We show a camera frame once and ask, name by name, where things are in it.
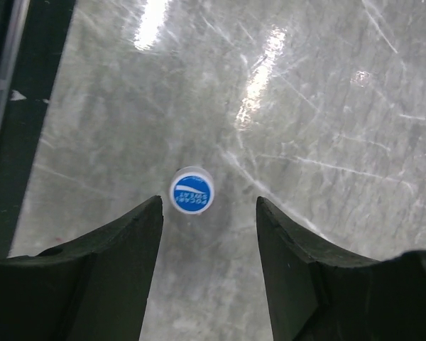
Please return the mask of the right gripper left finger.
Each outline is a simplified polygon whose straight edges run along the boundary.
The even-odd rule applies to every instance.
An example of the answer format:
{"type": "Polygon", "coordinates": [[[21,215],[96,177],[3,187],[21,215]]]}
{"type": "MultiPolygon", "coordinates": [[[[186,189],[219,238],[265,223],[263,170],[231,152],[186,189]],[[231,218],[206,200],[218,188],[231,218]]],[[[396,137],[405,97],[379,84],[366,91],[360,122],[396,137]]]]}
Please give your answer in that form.
{"type": "Polygon", "coordinates": [[[153,196],[70,242],[0,260],[0,340],[137,340],[162,231],[153,196]]]}

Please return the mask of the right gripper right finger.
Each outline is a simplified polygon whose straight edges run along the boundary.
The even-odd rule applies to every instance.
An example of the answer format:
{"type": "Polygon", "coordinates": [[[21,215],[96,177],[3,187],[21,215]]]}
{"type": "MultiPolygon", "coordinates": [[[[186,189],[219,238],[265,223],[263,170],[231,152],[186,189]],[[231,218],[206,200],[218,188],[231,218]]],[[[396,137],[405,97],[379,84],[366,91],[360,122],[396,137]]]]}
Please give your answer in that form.
{"type": "Polygon", "coordinates": [[[426,340],[426,250],[376,261],[256,201],[275,340],[426,340]]]}

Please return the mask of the blue cap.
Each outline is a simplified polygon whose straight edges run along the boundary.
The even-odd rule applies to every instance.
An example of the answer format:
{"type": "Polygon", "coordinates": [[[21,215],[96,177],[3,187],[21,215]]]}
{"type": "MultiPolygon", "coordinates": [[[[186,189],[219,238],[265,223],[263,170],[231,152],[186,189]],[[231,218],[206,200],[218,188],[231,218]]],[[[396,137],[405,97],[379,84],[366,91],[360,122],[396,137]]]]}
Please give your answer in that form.
{"type": "Polygon", "coordinates": [[[205,169],[187,166],[177,170],[169,187],[173,207],[186,215],[200,215],[212,205],[214,181],[205,169]]]}

